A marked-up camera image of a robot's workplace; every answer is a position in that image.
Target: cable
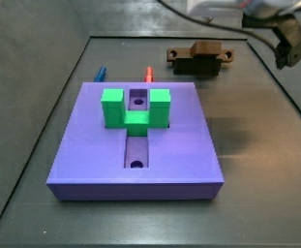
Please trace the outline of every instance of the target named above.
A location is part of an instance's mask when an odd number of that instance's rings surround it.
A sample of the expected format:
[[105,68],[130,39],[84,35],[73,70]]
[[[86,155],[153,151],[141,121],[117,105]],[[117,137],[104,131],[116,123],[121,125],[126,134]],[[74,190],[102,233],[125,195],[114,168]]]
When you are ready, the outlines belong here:
[[268,48],[273,51],[274,55],[276,55],[276,58],[280,57],[280,54],[276,50],[276,47],[273,46],[273,44],[261,36],[258,36],[257,34],[246,31],[246,30],[242,30],[242,29],[238,29],[238,28],[233,28],[233,27],[229,27],[229,26],[222,26],[222,25],[217,25],[217,24],[213,24],[209,22],[205,22],[205,21],[201,21],[198,19],[194,19],[189,16],[186,16],[185,14],[182,14],[180,11],[177,11],[172,6],[169,6],[162,0],[156,0],[156,2],[166,9],[169,10],[173,14],[176,14],[178,17],[181,17],[182,19],[198,24],[198,25],[202,25],[202,26],[206,26],[206,27],[212,27],[212,28],[217,28],[217,29],[222,29],[222,30],[226,30],[226,31],[230,31],[230,32],[236,32],[238,34],[244,34],[244,35],[248,35],[250,37],[253,37],[256,40],[258,40],[261,43],[264,43]]

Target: table surface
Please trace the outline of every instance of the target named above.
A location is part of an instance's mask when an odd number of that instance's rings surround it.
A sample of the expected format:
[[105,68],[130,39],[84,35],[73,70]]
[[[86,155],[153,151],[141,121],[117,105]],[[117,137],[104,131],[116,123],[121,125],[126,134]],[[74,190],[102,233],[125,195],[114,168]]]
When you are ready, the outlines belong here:
[[[169,12],[154,0],[69,0],[85,30],[92,37],[170,37],[246,39],[225,30],[201,27]],[[180,12],[188,8],[186,0],[166,3]],[[241,27],[241,14],[214,17],[213,24]]]
[[[301,23],[301,13],[298,13],[296,16],[297,16],[297,20]],[[266,37],[266,39],[272,42],[272,44],[276,45],[280,42],[278,38],[273,35],[272,30],[260,29],[256,32],[262,37]],[[266,65],[266,68],[272,72],[273,76],[280,82],[281,87],[286,91],[293,102],[296,103],[296,105],[301,110],[301,61],[292,68],[285,67],[284,70],[277,70],[276,60],[273,59],[272,53],[268,52],[268,49],[264,46],[264,44],[252,38],[248,39],[248,43],[254,49],[257,55],[264,61],[264,64]]]
[[[0,245],[301,245],[301,116],[245,41],[217,77],[173,76],[193,40],[92,39],[0,220]],[[45,186],[82,81],[193,81],[225,184],[213,201],[60,202]]]

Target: purple block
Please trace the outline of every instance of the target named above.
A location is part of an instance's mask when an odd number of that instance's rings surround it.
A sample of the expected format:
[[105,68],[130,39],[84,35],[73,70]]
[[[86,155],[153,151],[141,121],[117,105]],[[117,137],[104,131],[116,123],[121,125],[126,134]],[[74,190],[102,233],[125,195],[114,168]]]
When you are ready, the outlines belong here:
[[[148,166],[125,168],[124,129],[105,129],[101,95],[170,90],[169,128],[149,129]],[[82,83],[46,184],[60,200],[213,199],[224,184],[193,83]]]

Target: green block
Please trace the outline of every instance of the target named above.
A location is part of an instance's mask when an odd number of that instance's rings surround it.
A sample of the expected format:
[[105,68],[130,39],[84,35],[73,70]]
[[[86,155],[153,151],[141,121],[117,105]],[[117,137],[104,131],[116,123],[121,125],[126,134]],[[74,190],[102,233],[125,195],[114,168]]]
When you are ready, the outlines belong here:
[[169,90],[150,89],[149,128],[168,128],[169,107]]
[[169,89],[150,89],[150,103],[170,103]]
[[145,137],[149,127],[149,112],[140,110],[126,110],[124,124],[128,137]]
[[104,89],[101,102],[121,102],[124,100],[122,89]]
[[105,89],[101,103],[105,117],[105,127],[124,128],[124,90]]

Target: hole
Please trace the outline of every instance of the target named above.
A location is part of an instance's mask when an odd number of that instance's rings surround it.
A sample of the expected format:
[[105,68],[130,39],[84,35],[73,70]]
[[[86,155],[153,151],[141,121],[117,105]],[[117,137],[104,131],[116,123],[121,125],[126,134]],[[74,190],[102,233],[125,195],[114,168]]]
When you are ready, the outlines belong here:
[[141,161],[133,161],[130,164],[130,168],[142,168],[144,167],[144,163]]
[[170,50],[170,52],[169,52],[169,56],[170,56],[170,58],[174,58],[174,57],[176,57],[176,55],[177,55],[176,50]]
[[134,100],[134,105],[141,105],[144,103],[144,100],[142,99],[136,99]]
[[228,52],[225,53],[225,58],[229,59],[229,58],[232,58],[232,56],[233,56],[232,53],[228,51]]

